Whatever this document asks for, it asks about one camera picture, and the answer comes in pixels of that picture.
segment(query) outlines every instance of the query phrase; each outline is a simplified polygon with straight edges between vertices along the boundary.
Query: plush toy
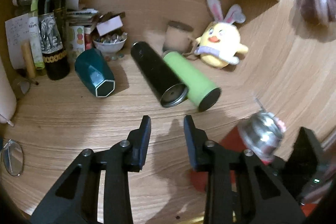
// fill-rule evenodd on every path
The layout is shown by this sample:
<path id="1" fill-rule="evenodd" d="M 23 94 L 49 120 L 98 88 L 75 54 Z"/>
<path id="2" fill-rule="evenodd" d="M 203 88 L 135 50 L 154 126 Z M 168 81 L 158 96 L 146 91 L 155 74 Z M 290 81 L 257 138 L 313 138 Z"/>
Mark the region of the plush toy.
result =
<path id="1" fill-rule="evenodd" d="M 196 39 L 198 47 L 193 54 L 199 55 L 204 63 L 215 68 L 223 68 L 228 64 L 236 65 L 239 58 L 234 55 L 237 52 L 248 52 L 248 47 L 240 43 L 238 29 L 232 25 L 234 22 L 245 21 L 242 9 L 237 4 L 233 5 L 224 19 L 219 0 L 207 0 L 207 3 L 215 21 Z"/>

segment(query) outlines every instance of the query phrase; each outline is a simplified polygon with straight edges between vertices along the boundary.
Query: metal bolt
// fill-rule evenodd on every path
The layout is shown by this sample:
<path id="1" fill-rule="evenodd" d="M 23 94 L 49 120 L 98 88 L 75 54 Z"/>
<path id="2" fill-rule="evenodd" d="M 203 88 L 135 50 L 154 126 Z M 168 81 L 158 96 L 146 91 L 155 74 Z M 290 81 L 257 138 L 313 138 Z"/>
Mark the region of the metal bolt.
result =
<path id="1" fill-rule="evenodd" d="M 215 146 L 215 142 L 214 141 L 211 141 L 211 140 L 207 140 L 205 142 L 205 146 L 206 147 L 214 147 Z"/>
<path id="2" fill-rule="evenodd" d="M 253 156 L 253 151 L 251 149 L 245 149 L 244 154 L 248 157 Z"/>
<path id="3" fill-rule="evenodd" d="M 127 146 L 129 146 L 129 145 L 130 145 L 130 142 L 127 141 L 127 140 L 123 140 L 123 141 L 120 142 L 120 146 L 121 146 L 121 147 L 127 147 Z"/>
<path id="4" fill-rule="evenodd" d="M 84 156 L 84 157 L 87 157 L 87 156 L 89 156 L 89 155 L 91 155 L 91 153 L 92 153 L 92 150 L 91 149 L 84 149 L 83 151 L 82 151 L 82 155 Z"/>

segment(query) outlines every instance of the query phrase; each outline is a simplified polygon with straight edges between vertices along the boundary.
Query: bunny ear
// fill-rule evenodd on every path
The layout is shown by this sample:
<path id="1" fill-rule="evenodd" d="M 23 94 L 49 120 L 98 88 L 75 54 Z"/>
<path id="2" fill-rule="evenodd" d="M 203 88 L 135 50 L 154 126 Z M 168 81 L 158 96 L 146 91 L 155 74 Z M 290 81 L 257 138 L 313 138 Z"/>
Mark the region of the bunny ear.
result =
<path id="1" fill-rule="evenodd" d="M 223 21 L 221 2 L 219 0 L 207 0 L 207 4 L 214 20 L 217 22 Z"/>
<path id="2" fill-rule="evenodd" d="M 233 24 L 234 22 L 244 23 L 245 20 L 246 17 L 242 12 L 242 8 L 238 4 L 233 5 L 224 18 L 224 22 L 227 24 Z"/>

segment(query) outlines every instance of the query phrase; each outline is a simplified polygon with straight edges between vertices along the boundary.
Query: black tumbler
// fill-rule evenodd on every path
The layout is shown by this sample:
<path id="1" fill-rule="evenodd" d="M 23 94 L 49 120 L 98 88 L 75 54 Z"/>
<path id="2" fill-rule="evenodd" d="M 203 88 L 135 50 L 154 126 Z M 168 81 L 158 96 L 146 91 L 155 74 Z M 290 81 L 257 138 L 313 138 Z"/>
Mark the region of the black tumbler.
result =
<path id="1" fill-rule="evenodd" d="M 131 56 L 163 107 L 181 103 L 188 88 L 147 42 L 136 42 Z"/>

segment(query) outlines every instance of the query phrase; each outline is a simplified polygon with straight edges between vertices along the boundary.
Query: teal cup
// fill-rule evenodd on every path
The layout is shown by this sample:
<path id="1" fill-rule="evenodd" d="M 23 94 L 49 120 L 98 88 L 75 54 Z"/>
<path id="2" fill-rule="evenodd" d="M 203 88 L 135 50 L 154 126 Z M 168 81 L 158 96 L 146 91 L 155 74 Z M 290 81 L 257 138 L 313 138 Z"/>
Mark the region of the teal cup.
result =
<path id="1" fill-rule="evenodd" d="M 75 71 L 95 97 L 107 97 L 115 89 L 114 75 L 101 51 L 96 48 L 86 50 L 77 57 Z"/>

